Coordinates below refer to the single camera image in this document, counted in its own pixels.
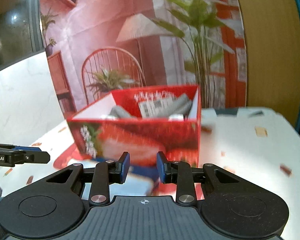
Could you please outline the grey knitted cloth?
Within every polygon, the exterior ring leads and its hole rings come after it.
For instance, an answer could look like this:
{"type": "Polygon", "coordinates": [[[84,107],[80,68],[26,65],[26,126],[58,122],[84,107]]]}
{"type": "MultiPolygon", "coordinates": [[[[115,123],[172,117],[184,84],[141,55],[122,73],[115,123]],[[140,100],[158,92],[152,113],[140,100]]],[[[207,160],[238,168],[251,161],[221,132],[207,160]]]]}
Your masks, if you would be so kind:
{"type": "Polygon", "coordinates": [[[142,118],[170,118],[170,116],[188,115],[192,107],[192,100],[186,94],[178,98],[163,98],[148,100],[139,103],[139,110],[142,118]]]}

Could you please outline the printed living room backdrop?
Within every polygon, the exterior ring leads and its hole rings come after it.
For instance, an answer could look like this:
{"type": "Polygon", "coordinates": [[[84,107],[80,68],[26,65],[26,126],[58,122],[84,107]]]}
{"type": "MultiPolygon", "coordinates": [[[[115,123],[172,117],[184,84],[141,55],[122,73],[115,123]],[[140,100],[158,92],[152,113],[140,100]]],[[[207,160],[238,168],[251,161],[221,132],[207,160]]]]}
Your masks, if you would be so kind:
{"type": "Polygon", "coordinates": [[[71,116],[119,88],[198,84],[203,108],[244,107],[238,0],[39,0],[59,105],[71,116]]]}

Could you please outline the red strawberry cardboard box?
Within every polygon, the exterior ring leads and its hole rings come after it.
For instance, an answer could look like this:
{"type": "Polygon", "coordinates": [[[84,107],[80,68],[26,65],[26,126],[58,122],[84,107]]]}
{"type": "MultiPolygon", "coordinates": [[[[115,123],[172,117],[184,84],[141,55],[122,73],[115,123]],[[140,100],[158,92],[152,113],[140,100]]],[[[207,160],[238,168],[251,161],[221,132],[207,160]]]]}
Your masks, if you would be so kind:
{"type": "Polygon", "coordinates": [[[152,167],[158,152],[168,160],[198,166],[201,96],[198,85],[112,90],[67,118],[81,155],[96,161],[130,153],[130,163],[152,167]],[[186,94],[192,107],[185,116],[142,118],[139,103],[186,94]]]}

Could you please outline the cartoon bear tablecloth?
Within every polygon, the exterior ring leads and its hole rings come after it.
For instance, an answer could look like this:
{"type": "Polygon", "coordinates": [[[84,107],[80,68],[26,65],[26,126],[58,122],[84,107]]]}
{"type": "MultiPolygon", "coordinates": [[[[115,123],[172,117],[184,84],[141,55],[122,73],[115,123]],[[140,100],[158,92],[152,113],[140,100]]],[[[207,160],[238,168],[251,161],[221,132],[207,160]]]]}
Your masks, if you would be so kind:
{"type": "MultiPolygon", "coordinates": [[[[266,108],[242,108],[236,115],[202,112],[199,163],[213,163],[283,198],[289,207],[284,239],[300,239],[300,136],[280,114],[266,108]]],[[[39,138],[49,152],[46,165],[0,167],[0,196],[56,172],[66,164],[94,167],[79,155],[66,123],[39,138]]]]}

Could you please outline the dark glass window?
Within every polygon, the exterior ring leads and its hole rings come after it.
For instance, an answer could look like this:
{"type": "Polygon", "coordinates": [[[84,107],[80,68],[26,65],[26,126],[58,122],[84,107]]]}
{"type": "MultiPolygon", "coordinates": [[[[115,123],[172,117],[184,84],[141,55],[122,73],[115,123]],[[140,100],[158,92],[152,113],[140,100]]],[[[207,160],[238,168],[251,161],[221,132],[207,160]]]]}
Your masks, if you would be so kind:
{"type": "Polygon", "coordinates": [[[0,71],[43,49],[39,0],[0,0],[0,71]]]}

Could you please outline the wooden wall panel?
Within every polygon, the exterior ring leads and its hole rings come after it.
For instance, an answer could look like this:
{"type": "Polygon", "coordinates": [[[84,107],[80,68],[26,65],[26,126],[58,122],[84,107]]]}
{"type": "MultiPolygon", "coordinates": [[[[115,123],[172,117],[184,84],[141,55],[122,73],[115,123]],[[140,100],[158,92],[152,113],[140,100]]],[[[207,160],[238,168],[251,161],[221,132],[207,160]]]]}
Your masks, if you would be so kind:
{"type": "Polygon", "coordinates": [[[300,18],[295,0],[238,0],[248,62],[248,106],[296,126],[300,109],[300,18]]]}

